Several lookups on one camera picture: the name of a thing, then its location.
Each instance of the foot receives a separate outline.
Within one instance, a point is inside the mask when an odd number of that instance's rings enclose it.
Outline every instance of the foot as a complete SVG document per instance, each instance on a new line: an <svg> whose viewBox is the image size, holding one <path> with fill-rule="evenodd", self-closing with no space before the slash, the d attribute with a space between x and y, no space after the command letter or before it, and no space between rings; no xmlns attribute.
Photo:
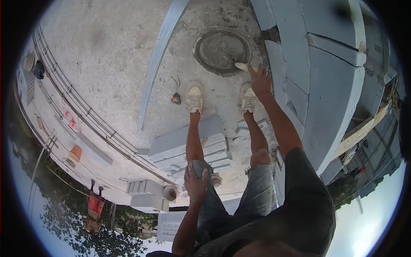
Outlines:
<svg viewBox="0 0 411 257"><path fill-rule="evenodd" d="M244 119L244 114L249 111L250 113L254 112L254 106L257 102L257 96L254 93L251 83L246 83L241 88L240 93L241 98L241 117Z"/></svg>
<svg viewBox="0 0 411 257"><path fill-rule="evenodd" d="M187 109L190 113L198 111L201 114L203 109L203 86L198 81L191 81L185 91Z"/></svg>

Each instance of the stack of blocks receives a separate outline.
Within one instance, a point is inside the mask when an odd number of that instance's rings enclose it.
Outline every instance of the stack of blocks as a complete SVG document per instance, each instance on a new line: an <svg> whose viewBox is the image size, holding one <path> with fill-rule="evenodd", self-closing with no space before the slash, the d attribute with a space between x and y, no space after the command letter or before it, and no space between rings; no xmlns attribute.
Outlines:
<svg viewBox="0 0 411 257"><path fill-rule="evenodd" d="M164 198L164 187L152 180L130 182L126 193L131 196L130 207L145 212L168 212L169 202Z"/></svg>
<svg viewBox="0 0 411 257"><path fill-rule="evenodd" d="M156 138L148 152L153 164L175 180L183 181L187 166L186 146L189 126ZM203 146L204 160L214 168L214 172L231 169L232 160L228 156L228 144L223 134L219 117L212 116L199 123L200 141Z"/></svg>

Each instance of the person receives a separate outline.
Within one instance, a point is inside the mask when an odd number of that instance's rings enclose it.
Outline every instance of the person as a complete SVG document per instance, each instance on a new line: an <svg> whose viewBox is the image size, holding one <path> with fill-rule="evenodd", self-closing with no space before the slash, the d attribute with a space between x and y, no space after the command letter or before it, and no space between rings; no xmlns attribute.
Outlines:
<svg viewBox="0 0 411 257"><path fill-rule="evenodd" d="M234 215L229 215L212 182L212 167L204 161L198 125L203 87L198 81L186 91L190 111L184 180L190 197L188 210L175 235L172 253L160 256L318 256L325 255L335 231L335 209L330 194L316 175L296 129L271 93L271 75L262 68L240 93L241 115L251 137L248 183ZM273 196L267 141L254 120L259 100L266 109L279 149L285 157L284 204L270 212Z"/></svg>
<svg viewBox="0 0 411 257"><path fill-rule="evenodd" d="M95 181L94 179L91 180L91 189L90 189L90 197L88 200L88 217L82 218L84 228L91 233L93 238L96 237L96 233L100 230L102 226L102 222L98 223L98 220L101 216L104 203L106 200L102 199L102 191L104 190L103 187L99 187L99 195L97 196L94 191Z"/></svg>

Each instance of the denim shorts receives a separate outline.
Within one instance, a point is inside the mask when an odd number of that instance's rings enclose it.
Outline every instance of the denim shorts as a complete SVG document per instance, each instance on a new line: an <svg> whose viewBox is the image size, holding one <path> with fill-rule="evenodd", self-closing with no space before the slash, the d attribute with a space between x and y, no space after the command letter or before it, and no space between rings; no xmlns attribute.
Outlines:
<svg viewBox="0 0 411 257"><path fill-rule="evenodd" d="M203 170L208 170L208 188L200 209L198 227L206 227L213 220L224 220L236 216L266 216L270 213L272 203L272 173L271 165L257 165L247 171L248 183L241 197L240 204L234 213L229 215L214 189L211 181L213 169L207 163L193 160L193 170L201 179Z"/></svg>

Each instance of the knee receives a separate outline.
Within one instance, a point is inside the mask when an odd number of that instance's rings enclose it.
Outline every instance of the knee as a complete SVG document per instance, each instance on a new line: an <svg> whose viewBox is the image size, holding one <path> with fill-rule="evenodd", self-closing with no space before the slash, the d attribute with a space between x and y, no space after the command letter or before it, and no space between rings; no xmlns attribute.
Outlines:
<svg viewBox="0 0 411 257"><path fill-rule="evenodd" d="M271 164L270 153L267 149L262 148L257 153L253 153L250 160L251 168L257 165Z"/></svg>

